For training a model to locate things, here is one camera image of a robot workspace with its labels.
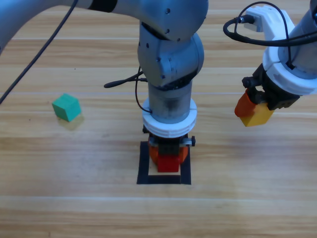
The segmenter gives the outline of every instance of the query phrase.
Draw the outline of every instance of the cable connector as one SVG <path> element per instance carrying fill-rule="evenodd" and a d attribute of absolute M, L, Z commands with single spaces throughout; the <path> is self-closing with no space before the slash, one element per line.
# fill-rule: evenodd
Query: cable connector
<path fill-rule="evenodd" d="M 244 16 L 241 16 L 239 18 L 239 23 L 250 23 L 250 24 L 253 24 L 254 22 L 255 22 L 255 19 L 251 15 L 244 15 Z"/>

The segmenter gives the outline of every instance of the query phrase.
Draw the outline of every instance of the green cube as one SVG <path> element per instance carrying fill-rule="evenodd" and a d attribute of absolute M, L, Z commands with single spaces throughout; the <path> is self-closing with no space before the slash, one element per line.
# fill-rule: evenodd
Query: green cube
<path fill-rule="evenodd" d="M 78 99 L 68 94 L 63 94 L 61 97 L 56 99 L 52 105 L 56 116 L 68 122 L 74 120 L 79 114 L 81 114 Z"/>

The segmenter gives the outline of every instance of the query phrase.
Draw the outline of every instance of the wood grain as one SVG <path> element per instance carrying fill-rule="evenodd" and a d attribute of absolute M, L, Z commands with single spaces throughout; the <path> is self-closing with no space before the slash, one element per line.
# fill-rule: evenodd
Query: wood grain
<path fill-rule="evenodd" d="M 317 96 L 264 126 L 245 128 L 234 115 L 263 48 L 231 41 L 222 25 L 252 2 L 210 1 L 199 30 L 206 61 L 193 86 L 191 186 L 136 185 L 147 136 L 134 85 L 103 85 L 136 73 L 138 21 L 77 9 L 0 107 L 0 238 L 315 238 Z M 294 22 L 309 5 L 274 3 Z M 0 57 L 1 92 L 66 11 L 49 9 L 15 35 Z M 62 93 L 80 100 L 72 123 L 54 115 Z"/>

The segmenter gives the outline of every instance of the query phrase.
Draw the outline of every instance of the yellow block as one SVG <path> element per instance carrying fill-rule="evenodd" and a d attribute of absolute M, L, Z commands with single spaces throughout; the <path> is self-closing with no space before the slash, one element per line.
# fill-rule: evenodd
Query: yellow block
<path fill-rule="evenodd" d="M 254 114 L 249 117 L 240 118 L 245 126 L 256 126 L 267 123 L 274 111 L 267 108 L 267 103 L 258 104 L 254 109 Z"/>

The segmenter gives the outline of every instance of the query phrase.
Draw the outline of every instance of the black square outline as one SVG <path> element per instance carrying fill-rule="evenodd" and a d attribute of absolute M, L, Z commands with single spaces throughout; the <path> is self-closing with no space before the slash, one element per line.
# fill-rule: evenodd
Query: black square outline
<path fill-rule="evenodd" d="M 137 184 L 187 184 L 191 185 L 190 148 L 188 156 L 180 166 L 180 175 L 149 175 L 149 146 L 147 141 L 140 145 L 140 162 Z"/>

